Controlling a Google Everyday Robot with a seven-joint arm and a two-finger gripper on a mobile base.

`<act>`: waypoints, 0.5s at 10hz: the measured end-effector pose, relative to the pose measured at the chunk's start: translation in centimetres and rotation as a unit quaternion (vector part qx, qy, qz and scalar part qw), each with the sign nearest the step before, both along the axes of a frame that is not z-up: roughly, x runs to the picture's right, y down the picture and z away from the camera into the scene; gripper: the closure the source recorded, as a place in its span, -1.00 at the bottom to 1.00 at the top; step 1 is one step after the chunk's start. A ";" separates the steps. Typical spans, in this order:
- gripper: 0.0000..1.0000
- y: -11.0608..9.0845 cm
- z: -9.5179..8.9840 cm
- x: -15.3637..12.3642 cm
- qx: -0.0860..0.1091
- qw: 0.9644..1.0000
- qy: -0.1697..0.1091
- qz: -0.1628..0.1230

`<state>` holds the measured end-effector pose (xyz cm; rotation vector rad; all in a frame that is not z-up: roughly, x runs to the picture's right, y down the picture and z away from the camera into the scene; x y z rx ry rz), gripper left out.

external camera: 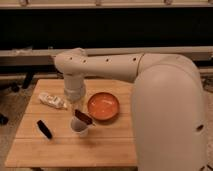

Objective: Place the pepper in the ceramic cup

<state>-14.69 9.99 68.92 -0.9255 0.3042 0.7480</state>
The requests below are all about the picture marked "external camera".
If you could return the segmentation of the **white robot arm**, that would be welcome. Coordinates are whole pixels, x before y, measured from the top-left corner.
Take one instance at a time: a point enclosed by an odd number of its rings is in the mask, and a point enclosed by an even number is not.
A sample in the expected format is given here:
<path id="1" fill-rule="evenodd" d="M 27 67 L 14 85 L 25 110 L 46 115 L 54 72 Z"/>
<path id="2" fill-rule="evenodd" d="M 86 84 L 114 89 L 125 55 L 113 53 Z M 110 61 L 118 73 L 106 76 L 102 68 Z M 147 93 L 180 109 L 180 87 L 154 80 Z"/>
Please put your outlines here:
<path id="1" fill-rule="evenodd" d="M 138 171 L 207 171 L 204 91 L 192 60 L 158 53 L 89 57 L 76 48 L 57 54 L 54 65 L 72 102 L 85 95 L 86 74 L 133 84 Z"/>

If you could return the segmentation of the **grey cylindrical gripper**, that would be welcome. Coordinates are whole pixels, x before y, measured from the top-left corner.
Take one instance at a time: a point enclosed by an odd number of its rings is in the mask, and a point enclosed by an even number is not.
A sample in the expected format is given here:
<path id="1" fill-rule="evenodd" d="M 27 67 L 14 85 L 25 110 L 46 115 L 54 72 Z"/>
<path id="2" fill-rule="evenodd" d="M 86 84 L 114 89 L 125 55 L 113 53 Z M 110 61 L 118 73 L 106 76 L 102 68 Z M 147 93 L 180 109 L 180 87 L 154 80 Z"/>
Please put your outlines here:
<path id="1" fill-rule="evenodd" d="M 86 86 L 83 81 L 66 80 L 64 94 L 70 104 L 76 104 L 85 97 Z M 87 125 L 93 124 L 93 120 L 79 110 L 75 110 L 75 116 Z"/>

